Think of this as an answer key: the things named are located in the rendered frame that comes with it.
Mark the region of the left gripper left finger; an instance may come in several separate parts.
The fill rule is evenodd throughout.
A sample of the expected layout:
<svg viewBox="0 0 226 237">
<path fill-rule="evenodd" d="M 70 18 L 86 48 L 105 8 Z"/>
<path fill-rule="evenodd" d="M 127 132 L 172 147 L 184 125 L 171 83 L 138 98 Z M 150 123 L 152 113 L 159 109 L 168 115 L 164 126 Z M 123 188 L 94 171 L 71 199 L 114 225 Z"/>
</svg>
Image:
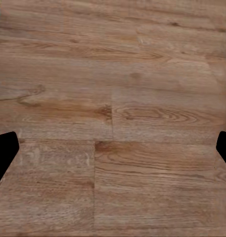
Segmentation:
<svg viewBox="0 0 226 237">
<path fill-rule="evenodd" d="M 14 131 L 0 135 L 0 180 L 18 151 L 19 143 Z"/>
</svg>

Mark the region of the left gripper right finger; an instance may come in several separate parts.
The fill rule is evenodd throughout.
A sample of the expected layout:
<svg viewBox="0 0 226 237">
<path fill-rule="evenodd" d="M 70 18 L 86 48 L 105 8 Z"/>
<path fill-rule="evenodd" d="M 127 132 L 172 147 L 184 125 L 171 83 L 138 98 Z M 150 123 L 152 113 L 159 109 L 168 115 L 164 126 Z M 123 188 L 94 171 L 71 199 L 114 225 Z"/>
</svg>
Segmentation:
<svg viewBox="0 0 226 237">
<path fill-rule="evenodd" d="M 226 132 L 221 131 L 217 140 L 216 148 L 226 162 Z"/>
</svg>

